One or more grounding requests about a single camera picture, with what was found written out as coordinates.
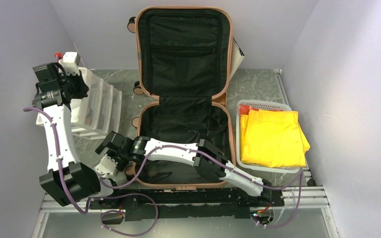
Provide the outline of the white plastic drawer organizer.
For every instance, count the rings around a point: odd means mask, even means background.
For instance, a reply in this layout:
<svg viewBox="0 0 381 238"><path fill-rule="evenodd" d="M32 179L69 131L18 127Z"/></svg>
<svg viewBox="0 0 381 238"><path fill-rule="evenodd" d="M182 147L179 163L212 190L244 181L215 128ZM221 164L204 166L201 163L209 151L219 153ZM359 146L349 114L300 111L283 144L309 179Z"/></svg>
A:
<svg viewBox="0 0 381 238"><path fill-rule="evenodd" d="M104 139L109 132L119 131L122 91L87 68L79 70L89 91L87 97L71 101L72 134L89 140Z"/></svg>

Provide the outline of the pink hard-shell suitcase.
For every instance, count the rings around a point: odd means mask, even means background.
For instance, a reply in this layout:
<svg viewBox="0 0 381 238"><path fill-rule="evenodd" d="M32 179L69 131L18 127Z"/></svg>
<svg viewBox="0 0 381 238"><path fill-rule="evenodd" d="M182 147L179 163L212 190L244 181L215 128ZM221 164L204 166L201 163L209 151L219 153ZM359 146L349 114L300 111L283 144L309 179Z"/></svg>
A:
<svg viewBox="0 0 381 238"><path fill-rule="evenodd" d="M216 7L156 6L134 23L139 85L153 98L137 136L191 144L205 139L236 164L229 111L219 102L231 79L233 25Z"/></svg>

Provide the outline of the red garment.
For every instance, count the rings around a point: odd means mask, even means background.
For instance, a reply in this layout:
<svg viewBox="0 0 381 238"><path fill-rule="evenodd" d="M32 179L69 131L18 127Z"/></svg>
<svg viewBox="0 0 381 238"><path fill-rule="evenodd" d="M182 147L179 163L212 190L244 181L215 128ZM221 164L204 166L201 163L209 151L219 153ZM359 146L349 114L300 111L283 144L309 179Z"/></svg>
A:
<svg viewBox="0 0 381 238"><path fill-rule="evenodd" d="M249 105L244 105L244 104L238 105L238 112L239 112L240 116L241 115L248 115L251 109L252 109L252 107Z"/></svg>

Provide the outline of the yellow garment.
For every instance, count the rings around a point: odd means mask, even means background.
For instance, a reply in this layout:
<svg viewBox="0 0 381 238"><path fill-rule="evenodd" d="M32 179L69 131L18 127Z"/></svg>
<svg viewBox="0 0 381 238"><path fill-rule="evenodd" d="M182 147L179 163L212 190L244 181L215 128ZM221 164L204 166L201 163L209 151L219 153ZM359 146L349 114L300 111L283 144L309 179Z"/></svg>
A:
<svg viewBox="0 0 381 238"><path fill-rule="evenodd" d="M305 167L310 144L297 111L250 110L240 116L240 159L267 168Z"/></svg>

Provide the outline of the white plastic mesh basket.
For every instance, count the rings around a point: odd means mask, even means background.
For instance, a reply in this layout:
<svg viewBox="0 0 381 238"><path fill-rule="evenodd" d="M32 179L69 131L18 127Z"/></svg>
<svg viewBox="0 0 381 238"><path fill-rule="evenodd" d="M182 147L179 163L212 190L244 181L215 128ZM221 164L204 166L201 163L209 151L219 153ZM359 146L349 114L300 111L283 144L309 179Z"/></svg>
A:
<svg viewBox="0 0 381 238"><path fill-rule="evenodd" d="M299 112L286 104L240 100L236 131L237 163L245 169L294 174L307 166L310 144Z"/></svg>

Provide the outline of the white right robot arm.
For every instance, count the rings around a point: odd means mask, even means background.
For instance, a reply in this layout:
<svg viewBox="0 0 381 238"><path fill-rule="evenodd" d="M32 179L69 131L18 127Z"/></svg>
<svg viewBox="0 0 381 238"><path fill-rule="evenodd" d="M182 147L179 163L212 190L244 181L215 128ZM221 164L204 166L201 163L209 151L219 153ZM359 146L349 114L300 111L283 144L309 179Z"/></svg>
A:
<svg viewBox="0 0 381 238"><path fill-rule="evenodd" d="M257 205L264 206L272 199L266 180L236 167L206 139L201 139L198 143L180 144L147 136L130 139L111 131L95 152L114 159L114 169L117 166L124 169L130 161L140 164L140 172L148 161L175 162L192 166L205 179L225 181L242 189L253 197Z"/></svg>

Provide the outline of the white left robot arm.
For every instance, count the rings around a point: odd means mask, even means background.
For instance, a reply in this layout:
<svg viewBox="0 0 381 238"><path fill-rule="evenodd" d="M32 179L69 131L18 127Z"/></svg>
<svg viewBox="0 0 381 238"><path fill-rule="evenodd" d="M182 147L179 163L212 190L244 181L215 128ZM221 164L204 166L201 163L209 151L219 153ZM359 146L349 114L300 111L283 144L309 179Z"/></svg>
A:
<svg viewBox="0 0 381 238"><path fill-rule="evenodd" d="M40 186L60 206L75 205L101 191L96 172L80 162L71 131L70 103L86 98L89 87L74 62L45 63L33 71L36 94L24 112L37 112L46 133L48 165L39 177Z"/></svg>

